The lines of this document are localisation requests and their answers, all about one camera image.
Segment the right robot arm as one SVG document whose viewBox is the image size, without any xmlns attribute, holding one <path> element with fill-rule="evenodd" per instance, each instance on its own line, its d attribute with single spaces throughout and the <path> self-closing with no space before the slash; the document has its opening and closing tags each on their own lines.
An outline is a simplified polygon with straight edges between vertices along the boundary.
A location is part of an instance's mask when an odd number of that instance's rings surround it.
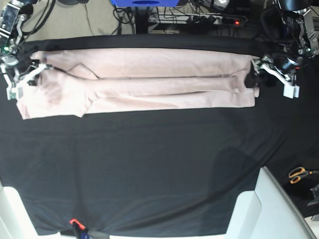
<svg viewBox="0 0 319 239">
<path fill-rule="evenodd" d="M 7 99 L 18 100 L 23 96 L 23 87 L 35 85 L 36 78 L 52 65 L 31 59 L 36 49 L 26 51 L 24 44 L 38 32 L 53 11 L 56 1 L 49 0 L 30 32 L 23 32 L 26 21 L 33 15 L 33 6 L 38 0 L 11 0 L 0 12 L 0 74 L 7 83 Z"/>
</svg>

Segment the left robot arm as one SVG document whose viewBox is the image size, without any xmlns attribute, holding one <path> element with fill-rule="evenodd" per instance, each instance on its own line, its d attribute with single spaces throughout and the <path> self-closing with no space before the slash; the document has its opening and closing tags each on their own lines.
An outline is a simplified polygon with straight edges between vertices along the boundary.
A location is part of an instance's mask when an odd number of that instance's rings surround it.
<svg viewBox="0 0 319 239">
<path fill-rule="evenodd" d="M 260 14 L 260 23 L 272 51 L 251 61 L 245 79 L 247 88 L 259 83 L 268 86 L 283 84 L 284 97 L 298 98 L 297 71 L 319 56 L 310 0 L 267 0 Z"/>
</svg>

